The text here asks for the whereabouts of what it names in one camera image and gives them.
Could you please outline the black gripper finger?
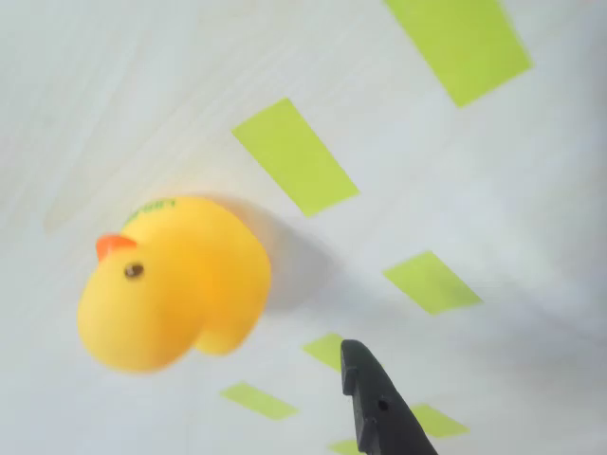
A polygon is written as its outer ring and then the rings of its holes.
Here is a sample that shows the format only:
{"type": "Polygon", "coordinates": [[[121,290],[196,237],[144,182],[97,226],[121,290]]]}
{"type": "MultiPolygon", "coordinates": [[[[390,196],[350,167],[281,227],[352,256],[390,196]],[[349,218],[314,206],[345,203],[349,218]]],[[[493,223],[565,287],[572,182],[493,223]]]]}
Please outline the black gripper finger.
{"type": "Polygon", "coordinates": [[[342,392],[352,398],[358,450],[372,455],[436,455],[390,376],[362,342],[340,343],[342,392]]]}

